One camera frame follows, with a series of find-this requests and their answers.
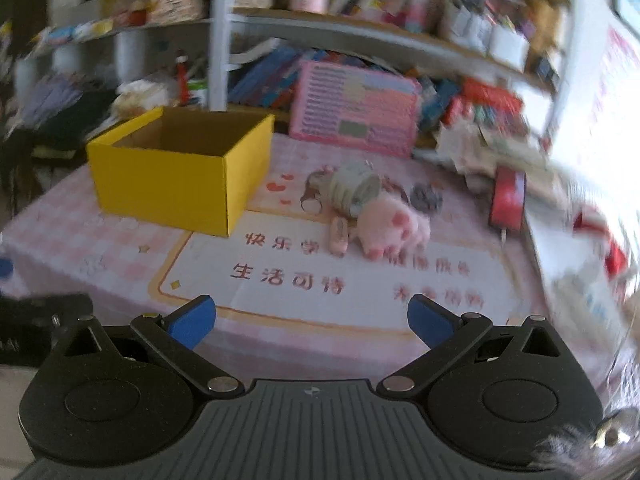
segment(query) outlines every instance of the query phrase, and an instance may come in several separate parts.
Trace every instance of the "white label area on tablecloth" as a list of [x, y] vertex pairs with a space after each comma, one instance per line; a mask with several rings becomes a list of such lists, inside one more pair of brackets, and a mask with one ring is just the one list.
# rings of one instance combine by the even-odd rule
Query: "white label area on tablecloth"
[[456, 314], [505, 324], [520, 303], [497, 254], [430, 242], [403, 260], [366, 260], [358, 242], [328, 251], [329, 226], [246, 212], [230, 238], [194, 233], [159, 286], [191, 300], [289, 320], [406, 331], [406, 305], [423, 293]]

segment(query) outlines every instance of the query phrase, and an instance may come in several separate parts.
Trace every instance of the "white floor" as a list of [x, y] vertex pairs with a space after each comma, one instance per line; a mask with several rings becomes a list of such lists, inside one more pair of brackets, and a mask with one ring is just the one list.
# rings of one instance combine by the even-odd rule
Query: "white floor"
[[0, 366], [0, 480], [14, 478], [33, 460], [18, 424], [18, 406], [35, 373], [34, 368]]

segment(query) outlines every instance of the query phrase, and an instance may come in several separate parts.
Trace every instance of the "pink eraser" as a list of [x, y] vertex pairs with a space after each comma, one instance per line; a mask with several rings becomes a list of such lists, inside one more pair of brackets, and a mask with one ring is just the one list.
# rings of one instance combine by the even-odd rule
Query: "pink eraser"
[[334, 256], [344, 256], [349, 247], [349, 226], [347, 219], [335, 216], [329, 228], [329, 251]]

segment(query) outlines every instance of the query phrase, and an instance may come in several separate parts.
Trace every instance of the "red heart print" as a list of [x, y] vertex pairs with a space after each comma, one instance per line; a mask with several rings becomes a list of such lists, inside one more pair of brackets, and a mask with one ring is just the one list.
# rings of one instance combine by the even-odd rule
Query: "red heart print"
[[270, 182], [267, 184], [267, 189], [269, 191], [284, 191], [285, 189], [287, 189], [287, 186], [279, 186], [275, 182]]

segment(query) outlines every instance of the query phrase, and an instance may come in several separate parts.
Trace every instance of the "stuffed animal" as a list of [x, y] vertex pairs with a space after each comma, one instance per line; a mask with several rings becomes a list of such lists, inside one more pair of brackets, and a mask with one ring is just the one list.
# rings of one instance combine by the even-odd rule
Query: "stuffed animal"
[[372, 261], [384, 254], [398, 256], [429, 241], [429, 219], [387, 193], [367, 202], [354, 229], [365, 256]]

